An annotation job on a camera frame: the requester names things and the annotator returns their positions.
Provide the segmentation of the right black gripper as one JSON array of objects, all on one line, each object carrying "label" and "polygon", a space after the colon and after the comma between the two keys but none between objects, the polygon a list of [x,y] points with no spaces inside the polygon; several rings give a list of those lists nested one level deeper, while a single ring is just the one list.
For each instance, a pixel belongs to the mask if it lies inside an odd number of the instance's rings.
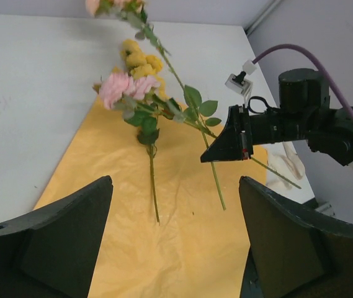
[{"label": "right black gripper", "polygon": [[241,161],[252,155],[254,145],[285,142],[288,135],[280,109],[271,107],[263,97],[253,100],[264,103],[264,112],[254,112],[251,100],[242,106],[230,106],[226,124],[213,143],[200,157],[201,163]]}]

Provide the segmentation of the cream printed ribbon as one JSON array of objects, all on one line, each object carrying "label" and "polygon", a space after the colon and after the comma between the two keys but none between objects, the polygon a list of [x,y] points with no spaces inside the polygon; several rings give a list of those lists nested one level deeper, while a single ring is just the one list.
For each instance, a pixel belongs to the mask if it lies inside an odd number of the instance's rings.
[{"label": "cream printed ribbon", "polygon": [[283,142],[285,150],[284,154],[273,154],[268,152],[267,165],[270,169],[275,170],[283,178],[276,176],[273,180],[266,183],[268,188],[272,190],[291,190],[295,187],[291,182],[303,179],[305,176],[305,166],[298,157],[291,143]]}]

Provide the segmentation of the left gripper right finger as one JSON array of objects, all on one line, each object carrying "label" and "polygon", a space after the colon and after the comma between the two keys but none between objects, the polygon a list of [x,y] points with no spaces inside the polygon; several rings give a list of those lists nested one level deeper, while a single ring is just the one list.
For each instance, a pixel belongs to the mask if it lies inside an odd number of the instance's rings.
[{"label": "left gripper right finger", "polygon": [[241,297],[353,297],[353,224],[243,176],[250,247]]}]

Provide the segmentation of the pink rose stem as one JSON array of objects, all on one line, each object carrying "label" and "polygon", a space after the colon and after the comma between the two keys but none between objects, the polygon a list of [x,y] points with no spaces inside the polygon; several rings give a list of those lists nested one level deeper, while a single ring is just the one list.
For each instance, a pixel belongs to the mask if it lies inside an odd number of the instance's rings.
[{"label": "pink rose stem", "polygon": [[185,122],[181,106],[173,99],[159,96],[161,83],[153,75],[135,79],[124,71],[116,71],[100,83],[92,86],[103,106],[112,111],[120,111],[124,122],[137,129],[136,139],[150,159],[150,184],[156,221],[160,222],[156,186],[154,178],[154,158],[157,153],[156,141],[159,138],[159,118]]}]

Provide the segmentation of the orange wrapping paper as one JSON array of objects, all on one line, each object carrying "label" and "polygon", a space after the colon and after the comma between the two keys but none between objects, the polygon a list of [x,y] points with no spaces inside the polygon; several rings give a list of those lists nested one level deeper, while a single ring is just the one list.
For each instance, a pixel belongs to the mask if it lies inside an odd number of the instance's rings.
[{"label": "orange wrapping paper", "polygon": [[150,160],[135,128],[97,101],[37,202],[99,177],[114,191],[90,297],[238,297],[249,250],[239,179],[265,183],[252,161],[201,163],[198,131],[159,121]]}]

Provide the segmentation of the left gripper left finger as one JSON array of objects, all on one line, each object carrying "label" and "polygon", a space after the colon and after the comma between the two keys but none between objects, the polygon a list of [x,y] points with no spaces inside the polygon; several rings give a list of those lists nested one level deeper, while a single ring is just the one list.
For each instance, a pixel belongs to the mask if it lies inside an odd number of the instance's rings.
[{"label": "left gripper left finger", "polygon": [[112,200],[110,176],[0,223],[0,297],[87,297]]}]

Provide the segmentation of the peach and yellow flower stem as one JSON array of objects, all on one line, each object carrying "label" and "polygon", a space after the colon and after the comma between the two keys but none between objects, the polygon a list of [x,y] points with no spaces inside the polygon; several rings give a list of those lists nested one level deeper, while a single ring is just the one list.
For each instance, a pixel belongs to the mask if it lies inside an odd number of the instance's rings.
[{"label": "peach and yellow flower stem", "polygon": [[[204,144],[208,146],[208,139],[215,138],[213,128],[221,123],[221,120],[214,116],[214,113],[218,109],[218,102],[213,100],[203,100],[199,90],[182,82],[174,67],[171,65],[169,60],[171,55],[170,52],[165,48],[159,37],[156,35],[154,25],[148,19],[146,1],[86,1],[85,7],[92,17],[99,18],[102,16],[112,16],[117,20],[128,24],[135,30],[135,36],[131,40],[138,42],[141,50],[145,54],[156,55],[162,60],[163,68],[160,71],[159,76],[165,80],[166,94],[181,106],[182,113],[185,116],[185,122],[182,123],[176,120],[169,120],[162,116],[159,118],[159,121],[160,119],[167,119],[169,121],[188,125],[189,127],[198,130],[203,137]],[[121,68],[114,68],[111,73],[116,71],[128,72],[124,61]],[[138,143],[136,133],[136,143],[146,152],[145,147]]]}]

